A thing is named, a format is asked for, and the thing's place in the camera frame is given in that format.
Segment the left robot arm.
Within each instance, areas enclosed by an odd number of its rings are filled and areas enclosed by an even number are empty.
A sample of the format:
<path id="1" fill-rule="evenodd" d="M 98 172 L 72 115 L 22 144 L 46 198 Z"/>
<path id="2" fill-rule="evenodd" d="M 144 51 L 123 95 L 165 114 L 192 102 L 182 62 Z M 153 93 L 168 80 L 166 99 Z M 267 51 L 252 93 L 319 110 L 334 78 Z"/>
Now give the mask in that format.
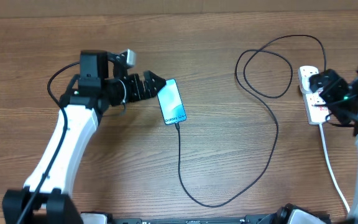
<path id="1" fill-rule="evenodd" d="M 153 72 L 129 74 L 135 53 L 83 50 L 80 67 L 64 94 L 53 97 L 60 108 L 46 150 L 21 190 L 2 200 L 6 223 L 113 223 L 110 214 L 79 212 L 72 199 L 76 173 L 86 146 L 109 107 L 157 96 L 167 81 Z"/>

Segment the Samsung Galaxy smartphone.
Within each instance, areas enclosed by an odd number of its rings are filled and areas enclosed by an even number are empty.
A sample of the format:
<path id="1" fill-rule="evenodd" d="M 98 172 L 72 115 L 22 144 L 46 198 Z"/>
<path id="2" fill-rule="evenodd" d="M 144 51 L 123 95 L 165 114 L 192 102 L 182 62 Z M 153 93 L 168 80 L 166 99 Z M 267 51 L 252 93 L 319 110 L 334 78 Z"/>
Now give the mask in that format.
<path id="1" fill-rule="evenodd" d="M 166 81 L 166 85 L 158 92 L 157 98 L 166 125 L 176 124 L 187 119 L 175 79 Z"/>

